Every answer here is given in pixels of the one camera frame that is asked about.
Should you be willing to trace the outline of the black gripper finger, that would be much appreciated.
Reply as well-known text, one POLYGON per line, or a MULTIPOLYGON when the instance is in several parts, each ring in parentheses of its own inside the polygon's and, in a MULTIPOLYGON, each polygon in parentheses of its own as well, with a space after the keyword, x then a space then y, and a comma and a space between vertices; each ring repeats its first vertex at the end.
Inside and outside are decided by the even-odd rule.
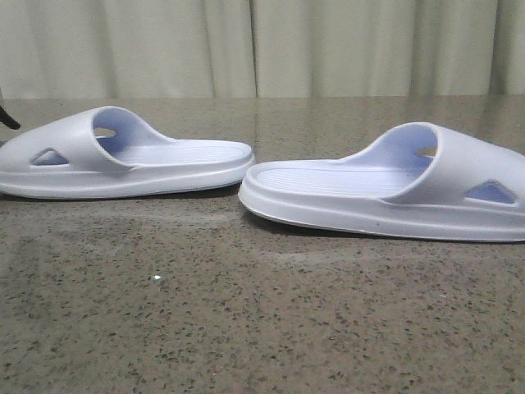
POLYGON ((3 106, 0 106, 0 122, 12 129, 12 130, 19 130, 21 128, 21 124, 16 121, 6 110, 3 106))

